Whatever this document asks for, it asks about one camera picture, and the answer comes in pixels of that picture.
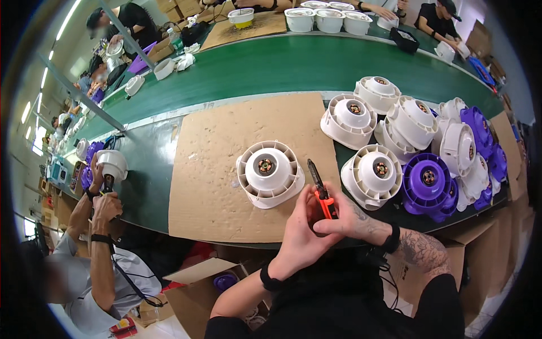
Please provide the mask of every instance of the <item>ceiling light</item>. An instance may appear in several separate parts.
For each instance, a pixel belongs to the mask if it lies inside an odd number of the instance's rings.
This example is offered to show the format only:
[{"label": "ceiling light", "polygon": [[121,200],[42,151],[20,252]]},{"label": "ceiling light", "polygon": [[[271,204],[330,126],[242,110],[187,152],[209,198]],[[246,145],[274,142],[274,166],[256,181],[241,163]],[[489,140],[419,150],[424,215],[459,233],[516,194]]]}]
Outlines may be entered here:
[{"label": "ceiling light", "polygon": [[45,68],[45,71],[43,71],[43,78],[41,79],[41,88],[45,85],[45,78],[47,77],[47,70],[48,68]]},{"label": "ceiling light", "polygon": [[60,27],[59,33],[56,35],[56,40],[58,41],[60,39],[60,36],[62,35],[62,32],[64,32],[64,28],[66,28],[66,25],[68,24],[69,19],[72,17],[73,12],[75,12],[75,8],[79,5],[81,0],[75,0],[75,3],[73,4],[72,8],[69,10],[68,15],[64,19],[64,22],[62,23],[62,26]]},{"label": "ceiling light", "polygon": [[21,122],[25,123],[27,121],[28,113],[30,112],[30,102],[27,103],[27,106],[24,108],[23,116],[21,117]]},{"label": "ceiling light", "polygon": [[38,97],[38,100],[37,100],[37,108],[36,108],[36,111],[39,113],[40,112],[40,108],[41,108],[41,96],[43,95],[42,92],[40,92],[40,96]]}]

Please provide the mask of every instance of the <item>window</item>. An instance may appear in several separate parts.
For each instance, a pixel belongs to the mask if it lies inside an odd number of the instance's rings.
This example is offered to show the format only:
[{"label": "window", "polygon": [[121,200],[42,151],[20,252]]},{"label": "window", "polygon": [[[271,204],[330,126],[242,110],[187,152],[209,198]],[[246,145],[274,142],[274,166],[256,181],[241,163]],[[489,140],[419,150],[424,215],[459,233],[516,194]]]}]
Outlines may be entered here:
[{"label": "window", "polygon": [[36,222],[28,218],[24,218],[24,236],[28,240],[36,238]]}]

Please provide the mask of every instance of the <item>metal pole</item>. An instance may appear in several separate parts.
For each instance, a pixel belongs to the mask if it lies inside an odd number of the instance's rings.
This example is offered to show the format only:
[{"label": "metal pole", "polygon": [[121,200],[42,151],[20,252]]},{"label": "metal pole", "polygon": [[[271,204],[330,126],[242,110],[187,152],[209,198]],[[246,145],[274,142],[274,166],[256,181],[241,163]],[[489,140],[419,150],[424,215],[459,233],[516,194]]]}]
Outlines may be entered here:
[{"label": "metal pole", "polygon": [[58,69],[56,69],[55,65],[53,65],[53,63],[50,62],[47,57],[43,56],[41,53],[39,53],[39,56],[41,58],[41,61],[43,61],[43,63],[49,68],[49,72],[51,72],[53,76],[71,93],[70,96],[72,99],[75,99],[76,101],[80,101],[85,104],[88,108],[90,108],[91,111],[96,113],[100,118],[105,120],[105,122],[116,128],[117,130],[121,132],[124,132],[126,130],[120,122],[116,121],[112,116],[102,110],[85,94],[83,94],[83,92],[75,88],[75,86],[68,79],[66,79],[66,77],[62,75],[62,73],[60,73]]},{"label": "metal pole", "polygon": [[154,62],[152,62],[149,57],[143,52],[141,47],[139,47],[139,44],[132,38],[132,36],[128,33],[126,30],[126,27],[122,25],[119,18],[113,13],[111,8],[109,8],[109,5],[105,3],[104,0],[100,0],[102,10],[107,14],[109,17],[109,20],[113,23],[113,25],[116,26],[116,28],[119,30],[119,33],[122,34],[124,37],[124,43],[128,43],[133,49],[135,49],[136,53],[141,57],[143,61],[147,64],[147,66],[150,67],[151,70],[154,70]]}]

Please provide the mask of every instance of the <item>plastic bottle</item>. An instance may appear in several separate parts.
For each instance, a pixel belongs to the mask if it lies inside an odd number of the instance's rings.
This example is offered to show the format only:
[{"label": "plastic bottle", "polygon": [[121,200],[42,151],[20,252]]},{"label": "plastic bottle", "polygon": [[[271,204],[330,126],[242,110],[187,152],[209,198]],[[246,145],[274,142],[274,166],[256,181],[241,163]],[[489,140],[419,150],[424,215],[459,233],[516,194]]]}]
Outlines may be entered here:
[{"label": "plastic bottle", "polygon": [[180,39],[179,34],[173,31],[173,28],[168,28],[167,33],[169,34],[170,42],[174,49],[183,48],[183,41]]}]

